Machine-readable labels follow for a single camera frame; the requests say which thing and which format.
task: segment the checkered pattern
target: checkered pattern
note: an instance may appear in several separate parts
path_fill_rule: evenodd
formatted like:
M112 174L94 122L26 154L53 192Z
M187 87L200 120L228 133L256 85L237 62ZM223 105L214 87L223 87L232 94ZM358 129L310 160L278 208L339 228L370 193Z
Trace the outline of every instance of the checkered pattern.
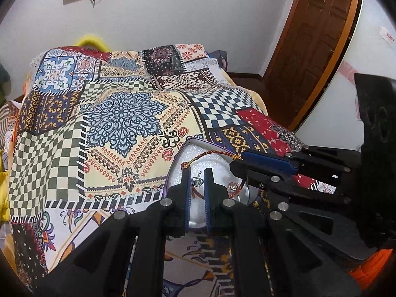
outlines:
M12 216L38 214L46 199L78 199L81 119L38 136L22 134L9 178Z
M204 95L186 93L208 128L242 125L236 110L253 107L259 111L251 96L243 89L221 89Z
M150 91L157 89L149 80L142 77L128 78L126 81L92 81L85 85L80 103L95 102L100 95L110 88L120 88L130 91Z

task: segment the door frame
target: door frame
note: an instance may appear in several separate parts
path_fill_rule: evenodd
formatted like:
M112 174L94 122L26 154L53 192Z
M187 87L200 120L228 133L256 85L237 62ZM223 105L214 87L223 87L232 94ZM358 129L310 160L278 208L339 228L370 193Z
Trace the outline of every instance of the door frame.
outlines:
M297 8L298 1L299 0L293 0L292 7L291 7L289 15L288 15L288 19L286 20L286 23L283 28L282 34L280 35L278 44L276 45L276 48L272 55L271 61L269 62L268 67L267 67L265 74L263 76L262 81L264 84L268 81L269 75L274 67L276 59L278 58L279 52L280 52L282 45L286 39L287 33L288 33L290 25L292 23L294 13ZM288 129L290 131L295 130L296 127L302 123L303 119L312 111L314 105L316 104L317 99L322 94L324 88L328 85L330 80L333 78L333 76L335 74L335 69L336 69L335 67L339 64L340 58L343 57L343 55L345 53L344 47L349 42L348 40L351 39L351 29L354 25L356 12L359 11L358 5L359 5L359 0L351 0L351 4L349 7L348 15L346 17L344 28L342 30L340 39L338 40L338 43L337 43L336 47L334 48L334 52L330 58L330 61L327 64L326 68L324 69L323 74L320 77L318 83L316 84L314 90L311 92L311 95L308 97L305 104L302 106L302 108L300 109L300 111L298 112L296 117L294 117L293 121L288 126Z

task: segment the blue floral tile pattern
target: blue floral tile pattern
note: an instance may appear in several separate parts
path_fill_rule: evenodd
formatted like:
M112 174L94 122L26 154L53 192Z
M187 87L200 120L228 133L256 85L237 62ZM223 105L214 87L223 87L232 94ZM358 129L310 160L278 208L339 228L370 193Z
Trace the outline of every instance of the blue floral tile pattern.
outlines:
M137 143L136 136L147 137L162 133L160 115L168 107L151 100L149 93L116 92L87 113L89 147L103 147L110 143L124 158Z
M93 74L84 74L75 72L73 75L71 89L80 89L84 86L85 81L92 81L94 79Z
M41 91L57 93L68 90L72 84L77 57L44 59L36 74L36 86Z
M93 74L96 59L79 57L76 63L76 72Z

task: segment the white foam insert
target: white foam insert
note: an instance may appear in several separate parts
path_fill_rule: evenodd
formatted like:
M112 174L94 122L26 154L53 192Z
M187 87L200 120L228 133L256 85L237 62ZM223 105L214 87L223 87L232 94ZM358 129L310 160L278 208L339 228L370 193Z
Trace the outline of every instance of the white foam insert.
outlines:
M188 162L192 160L194 157L199 154L208 151L203 147L198 145L187 145L183 148L183 151L179 154L176 159L175 168L170 171L169 175L169 186L173 186L176 184L180 184L181 182L181 164L183 162ZM224 185L228 187L229 182L237 182L241 183L241 179L235 177L230 172L229 161L226 160L226 156L220 154L208 154L204 157L198 159L190 165L191 177L198 176L198 173L201 171L200 178L203 179L203 172L207 167L212 168L213 171L213 179L215 183ZM196 190L204 195L204 185L197 188ZM233 197L234 200L240 201L244 204L247 204L249 198L249 190L245 185L240 195ZM201 228L206 225L206 217L205 217L205 201L199 197L191 198L191 208L190 208L190 228Z

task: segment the red patterned fabric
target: red patterned fabric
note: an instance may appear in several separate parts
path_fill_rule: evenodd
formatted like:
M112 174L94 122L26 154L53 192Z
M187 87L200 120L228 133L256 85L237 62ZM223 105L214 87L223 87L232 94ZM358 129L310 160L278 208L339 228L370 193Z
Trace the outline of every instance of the red patterned fabric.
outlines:
M94 58L97 58L97 59L101 59L101 60L104 60L104 61L108 61L108 59L110 57L110 53L109 52L102 52L102 51L98 51L98 50L85 49L85 48L78 47L78 46L59 47L59 49L63 49L63 50L66 50L66 51L77 51L77 52L80 52L80 53L85 54L87 56L94 57Z
M301 150L302 143L293 133L256 109L238 110L236 114L260 132L279 156ZM310 188L315 183L313 178L301 174L294 176L294 179L304 188Z

